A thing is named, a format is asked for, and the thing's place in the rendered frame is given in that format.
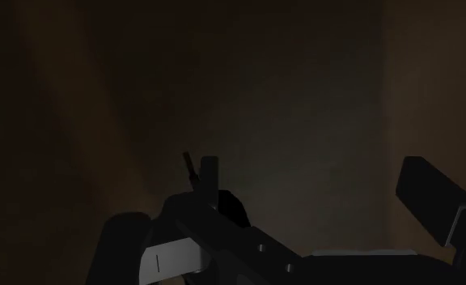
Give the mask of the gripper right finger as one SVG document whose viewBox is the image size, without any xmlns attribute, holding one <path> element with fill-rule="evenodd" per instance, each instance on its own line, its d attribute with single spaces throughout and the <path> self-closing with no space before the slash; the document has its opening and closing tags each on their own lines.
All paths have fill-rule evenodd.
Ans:
<svg viewBox="0 0 466 285">
<path fill-rule="evenodd" d="M 441 247 L 452 247 L 452 268 L 466 280 L 466 190 L 421 156 L 403 159 L 396 196 Z"/>
</svg>

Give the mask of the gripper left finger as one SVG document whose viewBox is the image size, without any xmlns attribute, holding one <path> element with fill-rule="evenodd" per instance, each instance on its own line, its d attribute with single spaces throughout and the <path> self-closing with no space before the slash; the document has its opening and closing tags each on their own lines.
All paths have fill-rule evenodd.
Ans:
<svg viewBox="0 0 466 285">
<path fill-rule="evenodd" d="M 299 285 L 303 275 L 298 254 L 260 229 L 242 228 L 217 211 L 218 158 L 202 158 L 196 173 L 198 190 L 176 199 L 176 226 L 210 255 L 215 285 Z"/>
</svg>

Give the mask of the thin dark brown stick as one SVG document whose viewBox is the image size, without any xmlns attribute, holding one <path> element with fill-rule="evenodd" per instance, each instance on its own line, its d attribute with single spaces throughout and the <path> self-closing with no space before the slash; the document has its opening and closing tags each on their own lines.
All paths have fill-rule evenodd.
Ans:
<svg viewBox="0 0 466 285">
<path fill-rule="evenodd" d="M 183 158 L 184 158 L 184 162 L 185 162 L 186 168 L 187 168 L 188 173 L 189 173 L 189 182 L 190 182 L 190 184 L 192 186 L 193 191 L 196 191 L 196 190 L 198 190 L 198 186 L 199 186 L 199 183 L 200 183 L 200 178 L 197 175 L 197 173 L 195 171 L 195 168 L 193 167 L 192 158 L 191 158 L 188 151 L 183 153 Z"/>
</svg>

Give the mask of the dark object with grey panel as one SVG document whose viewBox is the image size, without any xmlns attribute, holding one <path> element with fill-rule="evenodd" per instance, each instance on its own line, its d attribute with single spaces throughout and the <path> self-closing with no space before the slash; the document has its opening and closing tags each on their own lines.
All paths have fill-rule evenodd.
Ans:
<svg viewBox="0 0 466 285">
<path fill-rule="evenodd" d="M 215 285 L 214 263 L 192 239 L 128 212 L 105 222 L 85 285 L 159 285 L 178 276 L 185 285 Z"/>
</svg>

